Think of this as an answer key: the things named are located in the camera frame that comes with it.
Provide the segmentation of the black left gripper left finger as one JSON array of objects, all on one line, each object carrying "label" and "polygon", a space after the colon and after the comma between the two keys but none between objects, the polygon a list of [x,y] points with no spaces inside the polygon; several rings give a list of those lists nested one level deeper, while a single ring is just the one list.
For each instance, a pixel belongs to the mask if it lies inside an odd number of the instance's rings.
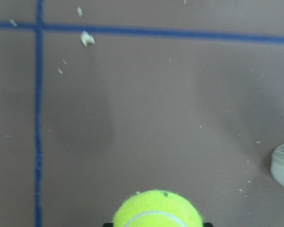
[{"label": "black left gripper left finger", "polygon": [[113,227],[113,223],[104,223],[102,227]]}]

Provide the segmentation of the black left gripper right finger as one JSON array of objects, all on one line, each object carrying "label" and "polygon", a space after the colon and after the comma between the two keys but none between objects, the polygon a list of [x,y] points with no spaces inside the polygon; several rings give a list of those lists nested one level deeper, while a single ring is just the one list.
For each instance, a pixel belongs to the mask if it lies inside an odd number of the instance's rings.
[{"label": "black left gripper right finger", "polygon": [[213,227],[213,224],[210,222],[203,223],[203,227]]}]

